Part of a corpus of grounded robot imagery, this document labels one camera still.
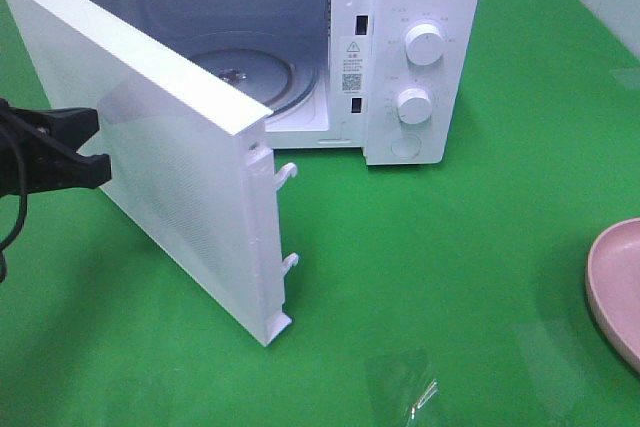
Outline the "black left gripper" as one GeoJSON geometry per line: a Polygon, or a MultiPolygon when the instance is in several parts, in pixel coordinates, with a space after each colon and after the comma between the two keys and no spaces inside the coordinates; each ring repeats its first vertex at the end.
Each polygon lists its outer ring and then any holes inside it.
{"type": "Polygon", "coordinates": [[[28,110],[1,100],[1,194],[18,195],[17,154],[22,155],[26,192],[97,188],[111,180],[106,154],[83,156],[79,148],[99,131],[91,108],[28,110]]]}

